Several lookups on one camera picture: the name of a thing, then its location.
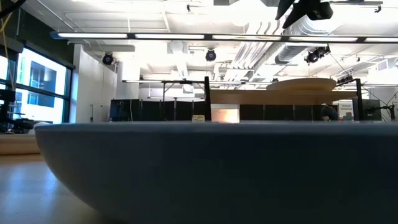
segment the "gray curved bowl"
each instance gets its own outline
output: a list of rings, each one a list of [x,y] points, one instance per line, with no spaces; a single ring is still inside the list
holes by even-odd
[[[398,223],[398,126],[65,124],[36,129],[57,178],[134,223]]]

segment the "white ceiling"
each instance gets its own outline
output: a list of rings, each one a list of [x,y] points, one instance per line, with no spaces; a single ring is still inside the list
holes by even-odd
[[[153,1],[153,0],[30,0],[23,8],[59,31],[78,32],[179,32],[179,33],[244,33],[249,21],[273,20],[275,7],[265,7],[260,0],[240,0],[232,6],[213,6],[213,0],[200,1]],[[332,34],[335,35],[398,35],[398,8],[384,7],[374,13],[374,7],[336,6],[333,19],[341,24]],[[176,69],[175,57],[167,54],[167,43],[156,41],[99,40],[95,45],[126,45],[136,47],[133,54],[118,54],[135,57],[140,62],[142,73],[168,73]],[[233,60],[239,50],[239,42],[189,42],[215,48],[216,62]],[[374,58],[375,55],[398,55],[396,45],[347,45],[331,44],[332,55],[343,68],[351,68],[360,62]],[[204,53],[187,55],[188,69],[213,68],[214,62],[206,62]],[[308,66],[303,56],[296,57],[292,63],[298,66],[286,67],[283,72],[291,76],[329,77],[342,71],[331,56]]]

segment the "person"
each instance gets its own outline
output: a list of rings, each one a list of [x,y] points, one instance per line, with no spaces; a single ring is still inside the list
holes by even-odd
[[[338,114],[333,108],[333,103],[327,103],[321,110],[322,119],[324,121],[337,121]]]

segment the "curved gray surface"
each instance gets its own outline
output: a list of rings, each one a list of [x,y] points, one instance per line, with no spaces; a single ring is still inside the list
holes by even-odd
[[[57,178],[134,223],[397,223],[394,124],[63,124]]]

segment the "wooden tabletop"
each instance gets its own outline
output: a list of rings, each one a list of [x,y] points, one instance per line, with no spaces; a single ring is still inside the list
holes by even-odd
[[[121,223],[65,188],[40,155],[0,156],[0,223]]]

